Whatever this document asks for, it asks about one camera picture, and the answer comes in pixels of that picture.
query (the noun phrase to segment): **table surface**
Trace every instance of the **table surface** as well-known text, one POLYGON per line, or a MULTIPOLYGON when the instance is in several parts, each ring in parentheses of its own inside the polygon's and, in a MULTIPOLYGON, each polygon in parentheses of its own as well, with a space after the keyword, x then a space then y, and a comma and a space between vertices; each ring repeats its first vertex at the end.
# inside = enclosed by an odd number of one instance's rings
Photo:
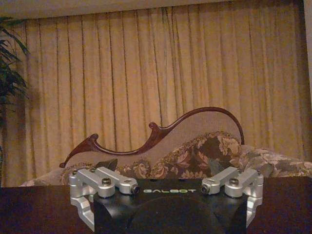
MULTIPOLYGON (((0 234, 92 234, 68 186, 0 188, 0 234)), ((248 234, 311 234, 312 179, 266 178, 248 234)))

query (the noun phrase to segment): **floral cushion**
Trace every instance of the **floral cushion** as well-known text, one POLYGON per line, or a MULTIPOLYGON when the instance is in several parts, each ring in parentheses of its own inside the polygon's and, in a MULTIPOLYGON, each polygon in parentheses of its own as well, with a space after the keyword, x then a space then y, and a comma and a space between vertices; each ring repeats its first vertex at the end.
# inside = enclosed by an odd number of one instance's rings
POLYGON ((117 167, 116 171, 134 178, 205 178, 231 166, 239 157, 239 141, 226 132, 206 133, 184 143, 151 167, 142 158, 132 165, 117 167))
POLYGON ((312 162, 287 157, 268 149, 249 147, 239 158, 231 160, 231 164, 241 170, 252 168, 262 170, 270 166, 270 171, 262 174, 265 177, 309 176, 312 177, 312 162))

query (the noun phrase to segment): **beige curtain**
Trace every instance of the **beige curtain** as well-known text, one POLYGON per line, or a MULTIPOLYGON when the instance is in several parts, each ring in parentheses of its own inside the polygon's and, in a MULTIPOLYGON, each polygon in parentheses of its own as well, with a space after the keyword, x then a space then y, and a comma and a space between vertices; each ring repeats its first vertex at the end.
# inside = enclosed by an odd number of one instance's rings
POLYGON ((29 98, 6 113, 4 186, 57 168, 92 133, 127 151, 150 121, 203 106, 232 112, 246 144, 312 160, 302 7, 245 0, 28 20, 18 69, 29 98))

